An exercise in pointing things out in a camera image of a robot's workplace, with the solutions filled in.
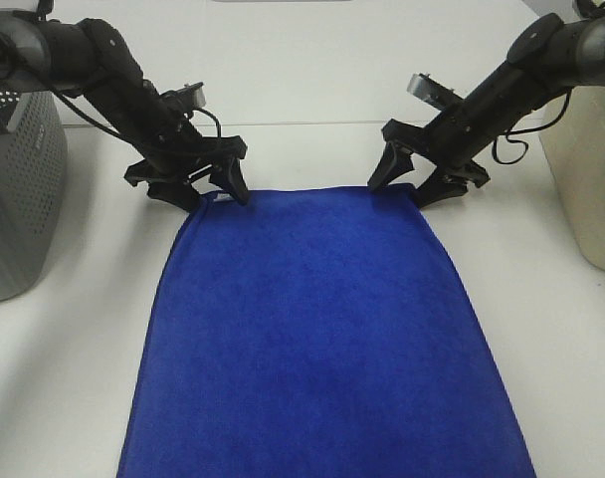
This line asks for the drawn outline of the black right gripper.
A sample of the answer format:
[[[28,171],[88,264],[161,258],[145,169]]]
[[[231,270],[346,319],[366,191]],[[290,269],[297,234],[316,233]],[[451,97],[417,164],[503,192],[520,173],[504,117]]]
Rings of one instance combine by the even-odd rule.
[[[390,119],[382,128],[382,137],[385,147],[381,159],[367,181],[372,192],[413,171],[414,154],[436,166],[415,190],[414,202],[418,207],[463,196],[468,192],[468,183],[480,188],[490,180],[487,171],[474,162],[490,140],[477,125],[465,99],[439,112],[424,126]]]

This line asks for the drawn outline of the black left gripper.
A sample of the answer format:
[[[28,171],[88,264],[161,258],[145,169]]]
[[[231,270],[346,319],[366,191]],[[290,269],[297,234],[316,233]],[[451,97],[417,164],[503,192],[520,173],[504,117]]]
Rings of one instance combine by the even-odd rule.
[[[184,115],[155,89],[130,89],[123,95],[122,134],[141,154],[125,180],[148,185],[147,196],[184,211],[196,211],[200,194],[190,185],[204,175],[209,182],[247,205],[249,189],[241,170],[247,145],[225,136],[218,119],[204,107]]]

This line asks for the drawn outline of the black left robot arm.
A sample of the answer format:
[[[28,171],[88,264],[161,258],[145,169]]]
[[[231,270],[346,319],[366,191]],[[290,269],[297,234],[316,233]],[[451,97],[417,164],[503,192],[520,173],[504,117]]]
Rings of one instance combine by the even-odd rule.
[[[242,138],[205,136],[191,121],[207,112],[202,83],[161,93],[111,24],[92,18],[62,23],[48,19],[51,10],[50,3],[34,12],[0,9],[4,89],[50,92],[66,106],[85,98],[106,120],[102,131],[139,152],[141,160],[124,178],[131,186],[147,184],[152,199],[193,212],[201,203],[193,184],[205,177],[237,203],[248,203]]]

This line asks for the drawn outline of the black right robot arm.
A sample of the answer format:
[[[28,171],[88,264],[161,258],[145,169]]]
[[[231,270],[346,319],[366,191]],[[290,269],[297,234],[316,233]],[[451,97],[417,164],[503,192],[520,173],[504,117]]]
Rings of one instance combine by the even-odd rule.
[[[414,192],[418,207],[482,187],[490,177],[475,157],[499,137],[510,139],[525,116],[576,87],[605,87],[605,1],[575,4],[579,18],[564,22],[549,13],[527,27],[510,46],[505,60],[462,98],[426,74],[416,74],[408,91],[439,110],[425,126],[396,119],[382,129],[385,148],[367,182],[378,191],[413,170],[412,155],[435,169]]]

